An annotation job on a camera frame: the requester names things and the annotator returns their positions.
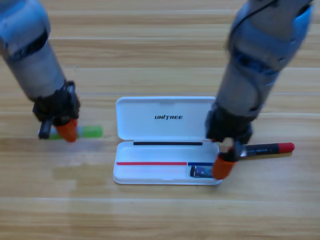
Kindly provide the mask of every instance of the unitree logo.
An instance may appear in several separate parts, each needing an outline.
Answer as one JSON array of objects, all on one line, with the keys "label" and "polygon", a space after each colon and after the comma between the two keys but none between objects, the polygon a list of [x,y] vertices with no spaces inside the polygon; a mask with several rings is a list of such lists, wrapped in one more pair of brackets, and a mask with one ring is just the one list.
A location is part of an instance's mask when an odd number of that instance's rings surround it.
[{"label": "unitree logo", "polygon": [[183,116],[155,116],[154,119],[165,119],[165,120],[169,120],[169,119],[182,119]]}]

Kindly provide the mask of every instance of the wood grain surface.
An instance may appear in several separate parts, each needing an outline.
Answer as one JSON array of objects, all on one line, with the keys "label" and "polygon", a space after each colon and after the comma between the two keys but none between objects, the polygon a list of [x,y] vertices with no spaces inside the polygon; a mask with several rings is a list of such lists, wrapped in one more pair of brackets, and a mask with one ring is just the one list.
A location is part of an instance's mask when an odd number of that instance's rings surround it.
[{"label": "wood grain surface", "polygon": [[251,144],[293,142],[243,160],[216,187],[119,185],[115,102],[215,96],[245,0],[42,0],[50,42],[101,139],[40,141],[39,122],[0,63],[0,239],[319,240],[320,18],[254,121]]}]

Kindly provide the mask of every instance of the green object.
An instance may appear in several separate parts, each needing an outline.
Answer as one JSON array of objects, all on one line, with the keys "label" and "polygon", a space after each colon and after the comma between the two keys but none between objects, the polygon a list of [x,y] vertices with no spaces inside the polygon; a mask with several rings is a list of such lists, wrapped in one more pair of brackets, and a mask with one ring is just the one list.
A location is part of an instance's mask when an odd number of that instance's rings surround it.
[{"label": "green object", "polygon": [[102,138],[104,130],[101,126],[83,126],[82,138]]},{"label": "green object", "polygon": [[[77,139],[82,138],[102,138],[104,135],[104,130],[102,126],[78,126],[76,128]],[[63,139],[57,132],[56,128],[52,127],[50,132],[49,140],[61,140]]]}]

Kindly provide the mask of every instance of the open case lid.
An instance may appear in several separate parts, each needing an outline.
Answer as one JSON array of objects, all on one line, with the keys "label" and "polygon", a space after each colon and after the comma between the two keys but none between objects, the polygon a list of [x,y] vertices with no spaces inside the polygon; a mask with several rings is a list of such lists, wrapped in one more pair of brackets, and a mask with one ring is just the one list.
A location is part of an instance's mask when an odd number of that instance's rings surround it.
[{"label": "open case lid", "polygon": [[215,97],[137,96],[116,101],[117,132],[122,140],[202,141]]}]

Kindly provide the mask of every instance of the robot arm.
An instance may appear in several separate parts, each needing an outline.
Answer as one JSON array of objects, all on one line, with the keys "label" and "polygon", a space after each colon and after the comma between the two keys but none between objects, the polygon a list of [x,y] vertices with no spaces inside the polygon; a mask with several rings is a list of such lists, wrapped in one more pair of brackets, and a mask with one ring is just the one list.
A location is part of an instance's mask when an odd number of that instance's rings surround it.
[{"label": "robot arm", "polygon": [[40,139],[52,125],[68,142],[77,138],[80,103],[49,43],[50,22],[38,0],[0,0],[0,53],[41,122]]},{"label": "robot arm", "polygon": [[208,139],[233,139],[233,148],[221,153],[213,166],[217,180],[227,177],[235,162],[246,157],[251,122],[304,41],[312,2],[248,0],[237,13],[227,41],[230,60],[205,123]]}]

